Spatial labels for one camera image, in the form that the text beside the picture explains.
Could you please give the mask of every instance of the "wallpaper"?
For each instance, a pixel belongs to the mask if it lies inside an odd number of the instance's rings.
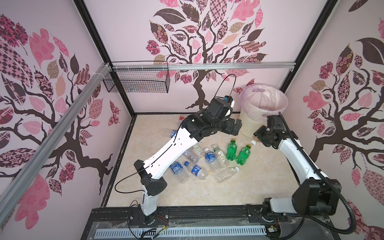
[[[87,6],[112,60],[172,65],[294,61],[324,3],[295,0],[276,6],[263,0],[156,0],[130,2],[128,7],[127,2],[115,0],[110,5],[88,1]],[[116,6],[126,12],[119,14]],[[112,27],[106,25],[107,18],[113,19]],[[278,88],[288,71],[170,71],[169,93],[127,95],[136,112],[196,112],[209,105],[227,76],[219,96],[231,94],[237,102],[247,84]],[[165,74],[159,71],[157,77]],[[236,103],[234,110],[239,111],[240,105]]]
[[[342,239],[384,238],[383,7],[341,2],[287,92],[288,124],[355,213],[357,229]],[[347,227],[342,203],[331,219]]]
[[[44,23],[30,21],[21,15],[28,8],[17,3],[0,13],[1,192],[102,64],[73,3],[40,1],[35,8],[51,4],[62,7],[66,25],[57,18],[47,25],[49,15]],[[73,230],[55,239],[79,238],[103,197],[129,121],[120,96],[101,83],[2,225],[1,238],[48,239],[62,231],[62,222]],[[52,222],[55,215],[60,218]]]

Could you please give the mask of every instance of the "blue label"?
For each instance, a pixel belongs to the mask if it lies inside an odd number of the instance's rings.
[[[170,137],[173,138],[173,136],[175,136],[176,133],[177,133],[177,130],[172,130],[172,132],[170,133]]]
[[[191,173],[195,176],[197,176],[197,174],[199,173],[201,167],[199,167],[198,165],[195,165],[193,168],[192,168],[192,171]]]
[[[179,170],[180,168],[183,168],[183,166],[181,166],[181,164],[178,162],[175,162],[174,164],[172,164],[169,167],[172,169],[174,174],[175,174],[175,172],[177,172],[177,170]]]
[[[216,157],[212,151],[209,151],[205,154],[205,159],[207,160],[207,163],[211,163],[216,160]]]

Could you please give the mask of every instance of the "silver metal bar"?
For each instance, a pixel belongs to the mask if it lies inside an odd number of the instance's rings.
[[[294,68],[295,62],[168,64],[170,71],[205,69]],[[113,69],[162,68],[162,65],[118,65]]]
[[[65,132],[75,120],[81,109],[85,106],[87,100],[91,97],[93,91],[104,79],[104,76],[110,71],[109,64],[103,63],[97,72],[92,76],[88,84],[84,87],[81,94],[76,98],[68,111],[59,120],[51,133],[46,137],[43,143],[37,148],[35,154],[23,166],[20,173],[15,177],[12,183],[4,191],[0,198],[0,224],[7,219],[13,208],[19,202],[25,191],[35,180],[41,167],[47,161],[57,144],[63,138]]]

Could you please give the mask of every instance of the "plastic bottle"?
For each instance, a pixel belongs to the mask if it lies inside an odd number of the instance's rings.
[[[227,158],[231,161],[235,160],[236,151],[237,151],[236,140],[232,139],[231,142],[228,144]]]
[[[196,143],[192,147],[189,148],[192,152],[195,152],[199,158],[202,158],[204,156],[203,150],[199,147],[199,145]]]
[[[239,167],[227,167],[218,172],[214,178],[216,182],[221,183],[222,181],[235,175],[238,171],[240,171]]]
[[[178,162],[174,162],[171,166],[169,166],[170,169],[172,170],[173,174],[175,175],[175,177],[181,182],[181,183],[185,183],[186,181],[188,181],[189,179],[189,176],[188,174],[186,173],[186,171],[184,171],[183,169],[183,166],[181,166],[180,163]]]
[[[162,135],[164,137],[170,137],[172,138],[177,133],[177,130],[170,129],[170,128],[164,128]]]
[[[220,150],[220,148],[218,147],[217,144],[214,144],[213,146],[213,149],[214,149],[214,152],[215,152],[215,156],[216,158],[220,161],[221,163],[221,167],[228,167],[229,166],[229,161],[228,159],[226,158],[225,154],[223,153],[223,151]]]
[[[247,158],[251,154],[251,146],[254,146],[254,145],[256,145],[256,141],[252,140],[251,144],[247,144],[245,147],[243,147],[240,150],[240,153],[239,153],[239,155],[236,158],[236,162],[238,164],[240,164],[240,165],[244,165],[245,164],[245,161],[247,160]]]
[[[200,178],[201,180],[204,180],[208,176],[208,172],[204,168],[199,167],[198,165],[193,166],[190,162],[185,161],[184,166],[187,167],[189,172],[191,172],[193,175],[195,175],[197,178]]]
[[[209,167],[211,168],[212,172],[218,172],[221,169],[221,163],[217,160],[215,157],[215,154],[209,150],[209,148],[205,148],[205,159],[207,160],[207,163],[209,164]]]
[[[185,152],[183,152],[184,157],[186,157],[190,162],[196,164],[199,161],[198,156],[196,156],[191,150],[187,149]]]

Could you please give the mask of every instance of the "wire basket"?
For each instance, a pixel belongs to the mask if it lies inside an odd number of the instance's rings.
[[[128,61],[128,63],[137,62],[150,62],[152,65],[113,68],[103,80],[108,92],[114,93],[120,90],[127,93],[168,93],[170,82],[168,63],[166,61]]]

